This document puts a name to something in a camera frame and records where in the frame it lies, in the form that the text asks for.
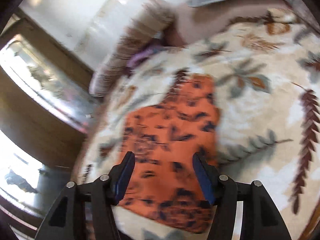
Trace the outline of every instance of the metal screw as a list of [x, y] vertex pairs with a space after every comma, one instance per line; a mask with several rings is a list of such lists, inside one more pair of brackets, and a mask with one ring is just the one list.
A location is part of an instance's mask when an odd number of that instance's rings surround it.
[[262, 183], [261, 183], [260, 180], [255, 180], [255, 181], [253, 182], [253, 184], [256, 185], [257, 187], [262, 186]]
[[223, 180], [223, 181], [226, 181], [226, 180], [228, 180], [228, 176], [227, 175], [220, 175], [219, 179]]
[[106, 181], [106, 180], [108, 180], [108, 179], [109, 179], [109, 176], [108, 176], [107, 174], [102, 175], [102, 176], [100, 177], [100, 180], [102, 180], [102, 181]]
[[68, 183], [67, 183], [67, 187], [68, 188], [72, 188], [72, 187], [74, 187], [75, 186], [75, 183], [73, 182], [73, 181], [69, 181]]

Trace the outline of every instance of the orange cloth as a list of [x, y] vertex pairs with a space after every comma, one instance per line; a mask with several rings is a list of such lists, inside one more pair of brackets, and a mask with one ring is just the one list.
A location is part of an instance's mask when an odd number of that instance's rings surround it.
[[135, 168], [120, 206], [159, 223], [202, 233], [212, 219], [192, 167], [203, 152], [215, 165], [215, 126], [219, 111], [213, 103], [212, 78], [177, 73], [167, 97], [155, 106], [128, 114], [119, 162], [135, 154]]

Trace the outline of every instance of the orange patterned fabric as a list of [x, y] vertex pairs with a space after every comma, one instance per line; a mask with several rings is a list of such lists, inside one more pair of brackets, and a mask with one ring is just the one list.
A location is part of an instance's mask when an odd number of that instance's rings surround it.
[[192, 167], [195, 152], [215, 165], [212, 78], [179, 71], [175, 85], [158, 105], [128, 114], [119, 162], [135, 154], [135, 168], [120, 205], [159, 223], [202, 233], [212, 219]]

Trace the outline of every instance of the leaf print tablecloth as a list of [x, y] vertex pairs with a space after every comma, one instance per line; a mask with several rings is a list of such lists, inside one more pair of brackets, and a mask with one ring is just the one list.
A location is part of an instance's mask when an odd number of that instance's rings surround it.
[[[159, 104], [182, 78], [179, 71], [199, 73], [215, 81], [215, 93], [208, 97], [220, 109], [216, 127], [220, 172], [239, 182], [260, 180], [292, 239], [306, 239], [319, 216], [315, 208], [320, 196], [320, 39], [307, 33], [297, 43], [305, 25], [270, 24], [234, 24], [207, 40], [162, 51], [130, 79], [122, 77], [104, 113], [105, 126], [83, 160], [78, 183], [94, 181], [118, 161], [128, 113]], [[186, 102], [193, 105], [197, 100], [190, 95]], [[139, 186], [130, 190], [137, 192]], [[238, 203], [233, 239], [240, 236], [241, 211]], [[114, 214], [119, 228], [134, 239], [143, 238], [143, 228], [160, 237], [174, 230], [122, 207], [115, 207]], [[188, 239], [207, 237], [184, 234]]]

